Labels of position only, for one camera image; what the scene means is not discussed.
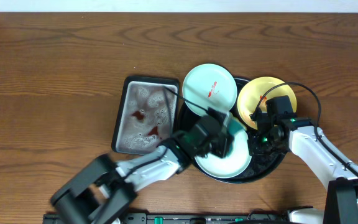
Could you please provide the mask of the green yellow sponge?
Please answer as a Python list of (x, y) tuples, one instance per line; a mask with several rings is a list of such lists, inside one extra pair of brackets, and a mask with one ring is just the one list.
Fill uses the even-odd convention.
[(237, 119), (233, 118), (227, 127), (228, 133), (233, 137), (229, 146), (227, 157), (234, 156), (248, 150), (247, 128)]

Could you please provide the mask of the yellow plate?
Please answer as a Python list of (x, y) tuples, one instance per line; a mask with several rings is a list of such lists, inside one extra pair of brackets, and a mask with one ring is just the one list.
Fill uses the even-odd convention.
[(265, 113), (267, 111), (267, 100), (276, 96), (288, 95), (292, 108), (294, 112), (296, 112), (296, 96), (294, 91), (288, 85), (274, 89), (263, 98), (266, 91), (281, 83), (283, 83), (283, 80), (275, 77), (259, 77), (244, 85), (239, 93), (239, 96), (237, 97), (237, 113), (246, 125), (254, 130), (257, 130), (257, 123), (251, 120), (250, 115), (255, 111), (257, 103), (260, 99), (262, 99), (262, 102), (259, 108)]

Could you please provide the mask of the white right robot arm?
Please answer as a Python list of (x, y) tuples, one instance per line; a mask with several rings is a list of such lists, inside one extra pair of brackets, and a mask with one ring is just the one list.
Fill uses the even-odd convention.
[(291, 152), (298, 156), (327, 190), (323, 211), (297, 208), (288, 223), (358, 223), (358, 165), (347, 158), (309, 118), (291, 110), (256, 109), (251, 115), (258, 134), (250, 140), (254, 154)]

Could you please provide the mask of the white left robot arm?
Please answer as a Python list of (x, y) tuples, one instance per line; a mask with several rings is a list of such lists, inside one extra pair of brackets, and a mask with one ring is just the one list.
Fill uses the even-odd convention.
[(196, 156), (225, 156), (232, 140), (230, 112), (210, 111), (188, 131), (177, 131), (149, 154), (114, 162), (103, 154), (56, 191), (50, 203), (64, 223), (113, 223), (138, 191), (187, 169)]

